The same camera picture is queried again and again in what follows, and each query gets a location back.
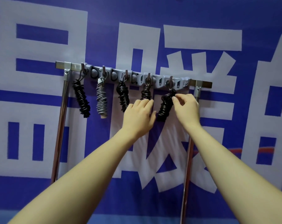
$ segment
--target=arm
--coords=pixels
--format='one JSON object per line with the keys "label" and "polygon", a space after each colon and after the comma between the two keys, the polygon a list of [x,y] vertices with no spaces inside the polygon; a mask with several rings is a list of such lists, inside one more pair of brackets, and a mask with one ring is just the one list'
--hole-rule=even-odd
{"label": "arm", "polygon": [[218,190],[242,224],[282,224],[282,192],[218,143],[200,125],[191,94],[173,98],[175,112],[194,140]]}
{"label": "arm", "polygon": [[153,126],[153,100],[137,100],[122,129],[24,207],[9,224],[87,223],[126,151]]}

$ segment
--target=gray coiled cable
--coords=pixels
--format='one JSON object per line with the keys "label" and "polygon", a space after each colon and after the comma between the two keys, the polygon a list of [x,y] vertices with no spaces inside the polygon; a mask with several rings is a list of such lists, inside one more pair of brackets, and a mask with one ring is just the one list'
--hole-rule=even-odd
{"label": "gray coiled cable", "polygon": [[97,83],[97,112],[107,117],[107,96],[104,88],[105,78],[100,77]]}

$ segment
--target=forearm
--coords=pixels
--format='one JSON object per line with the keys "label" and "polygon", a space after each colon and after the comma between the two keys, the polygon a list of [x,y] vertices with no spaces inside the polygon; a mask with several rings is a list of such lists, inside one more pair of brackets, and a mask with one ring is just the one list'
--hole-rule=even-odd
{"label": "forearm", "polygon": [[218,190],[242,224],[282,223],[282,192],[202,127],[186,128]]}
{"label": "forearm", "polygon": [[134,142],[135,138],[120,130],[36,197],[10,224],[86,223]]}

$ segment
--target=metal pole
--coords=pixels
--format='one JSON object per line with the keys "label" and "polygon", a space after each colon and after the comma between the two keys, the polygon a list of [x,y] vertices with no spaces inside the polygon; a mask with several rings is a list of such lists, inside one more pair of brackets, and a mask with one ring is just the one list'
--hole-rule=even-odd
{"label": "metal pole", "polygon": [[[194,89],[194,97],[197,102],[199,101],[200,98],[201,87],[202,87],[202,81],[197,80]],[[189,185],[190,185],[191,171],[192,171],[193,150],[194,150],[194,141],[191,139],[191,137],[189,137],[187,166],[185,171],[185,181],[183,187],[183,203],[180,212],[180,224],[184,224],[186,218],[188,192],[189,192]]]}
{"label": "metal pole", "polygon": [[[69,64],[71,63],[66,62],[65,67],[68,67]],[[65,119],[66,119],[67,103],[68,103],[69,81],[70,81],[71,74],[72,74],[72,71],[70,69],[71,69],[71,66],[69,66],[68,69],[64,70],[62,102],[61,102],[60,114],[59,114],[59,122],[58,122],[58,130],[57,130],[56,145],[55,145],[55,152],[54,152],[51,184],[53,184],[58,179],[61,146],[62,146],[64,126],[65,126]]]}

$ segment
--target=hand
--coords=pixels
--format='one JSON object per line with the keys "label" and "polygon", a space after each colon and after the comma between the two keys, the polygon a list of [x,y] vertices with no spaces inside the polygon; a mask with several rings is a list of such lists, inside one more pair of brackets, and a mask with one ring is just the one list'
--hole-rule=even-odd
{"label": "hand", "polygon": [[151,114],[153,104],[154,100],[148,99],[129,104],[124,112],[122,129],[136,140],[145,135],[156,120],[156,111]]}
{"label": "hand", "polygon": [[199,104],[192,94],[176,94],[172,101],[177,118],[186,130],[201,126]]}

